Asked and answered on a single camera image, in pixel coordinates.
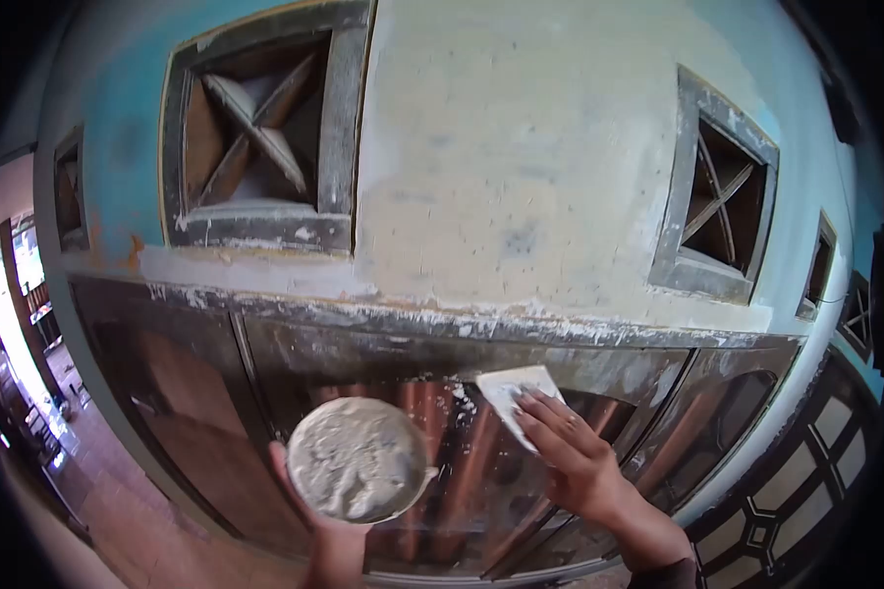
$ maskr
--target right hand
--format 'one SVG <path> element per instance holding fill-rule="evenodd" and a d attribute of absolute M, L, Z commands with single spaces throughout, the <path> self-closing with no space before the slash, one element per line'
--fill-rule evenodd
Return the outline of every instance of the right hand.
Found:
<path fill-rule="evenodd" d="M 547 496 L 566 511 L 608 524 L 630 484 L 615 452 L 575 411 L 540 391 L 518 398 L 518 424 L 551 468 Z"/>

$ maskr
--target x-shaped wooden bar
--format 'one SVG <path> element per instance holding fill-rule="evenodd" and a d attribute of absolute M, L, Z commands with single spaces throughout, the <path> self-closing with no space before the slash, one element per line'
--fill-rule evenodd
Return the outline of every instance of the x-shaped wooden bar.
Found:
<path fill-rule="evenodd" d="M 194 207 L 229 200 L 249 165 L 249 144 L 268 156 L 298 192 L 307 192 L 298 161 L 278 127 L 288 118 L 302 87 L 311 77 L 315 58 L 315 54 L 308 55 L 259 107 L 235 80 L 212 74 L 202 77 L 203 87 L 220 101 L 241 132 L 213 171 L 202 193 L 194 197 Z"/>
<path fill-rule="evenodd" d="M 724 246 L 727 249 L 727 259 L 732 264 L 736 262 L 736 249 L 733 247 L 733 232 L 731 230 L 730 216 L 727 214 L 727 201 L 740 190 L 743 182 L 746 182 L 753 173 L 753 164 L 746 164 L 746 167 L 726 187 L 720 187 L 718 173 L 714 168 L 714 160 L 711 159 L 711 152 L 707 149 L 707 144 L 704 142 L 703 137 L 700 136 L 697 138 L 697 158 L 704 162 L 704 166 L 707 169 L 707 181 L 711 187 L 711 194 L 714 195 L 714 200 L 697 213 L 695 218 L 692 218 L 684 225 L 681 242 L 684 243 L 690 240 L 691 236 L 704 226 L 704 223 L 713 217 L 715 213 L 718 213 L 720 229 L 724 234 Z"/>

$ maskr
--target wrist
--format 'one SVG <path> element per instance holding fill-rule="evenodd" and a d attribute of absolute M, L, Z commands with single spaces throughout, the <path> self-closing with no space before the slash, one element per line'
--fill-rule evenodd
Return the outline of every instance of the wrist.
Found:
<path fill-rule="evenodd" d="M 597 503 L 600 508 L 591 513 L 590 519 L 610 532 L 621 527 L 630 516 L 635 498 L 641 499 L 637 489 L 619 474 L 614 484 L 604 485 L 603 497 Z"/>

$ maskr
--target wooden beam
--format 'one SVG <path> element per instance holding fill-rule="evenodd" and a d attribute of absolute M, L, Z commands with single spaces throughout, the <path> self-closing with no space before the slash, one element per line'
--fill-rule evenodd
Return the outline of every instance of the wooden beam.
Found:
<path fill-rule="evenodd" d="M 0 223 L 0 253 L 3 257 L 6 290 L 10 293 L 10 300 L 13 302 L 13 310 L 17 313 L 17 321 L 20 323 L 20 331 L 24 334 L 26 347 L 29 348 L 30 355 L 33 356 L 33 363 L 39 371 L 39 376 L 42 378 L 42 383 L 46 385 L 50 397 L 54 402 L 56 400 L 64 401 L 66 397 L 59 389 L 53 371 L 49 368 L 49 362 L 46 361 L 46 354 L 42 349 L 42 338 L 30 323 L 29 306 L 26 304 L 24 293 L 20 290 L 20 277 L 17 274 L 17 258 L 13 253 L 13 233 L 9 218 Z"/>

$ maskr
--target wall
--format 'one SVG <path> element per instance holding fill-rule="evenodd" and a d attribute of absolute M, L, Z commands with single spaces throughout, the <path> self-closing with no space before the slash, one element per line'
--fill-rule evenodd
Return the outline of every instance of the wall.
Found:
<path fill-rule="evenodd" d="M 33 210 L 33 154 L 0 166 L 0 223 Z"/>
<path fill-rule="evenodd" d="M 838 235 L 827 299 L 847 287 L 852 249 L 851 152 L 836 144 L 815 60 L 777 4 L 381 0 L 365 85 L 354 257 L 166 248 L 157 149 L 169 52 L 272 4 L 87 6 L 47 84 L 35 210 L 57 318 L 99 408 L 158 484 L 178 492 L 107 394 L 74 313 L 70 273 L 505 321 L 553 315 L 615 329 L 808 336 L 741 459 L 685 513 L 738 478 L 792 411 L 840 310 L 824 304 L 814 324 L 794 317 L 819 207 Z M 674 154 L 679 63 L 779 147 L 776 213 L 750 306 L 646 284 Z M 92 251 L 63 256 L 52 147 L 76 124 L 84 124 Z"/>
<path fill-rule="evenodd" d="M 873 138 L 863 136 L 855 150 L 855 169 L 858 178 L 858 203 L 854 219 L 853 267 L 860 275 L 871 280 L 871 258 L 874 255 L 874 232 L 884 223 L 884 164 Z M 837 347 L 860 373 L 875 399 L 881 402 L 884 377 L 873 368 L 874 355 L 867 362 L 862 360 L 849 342 L 838 332 L 831 338 Z"/>

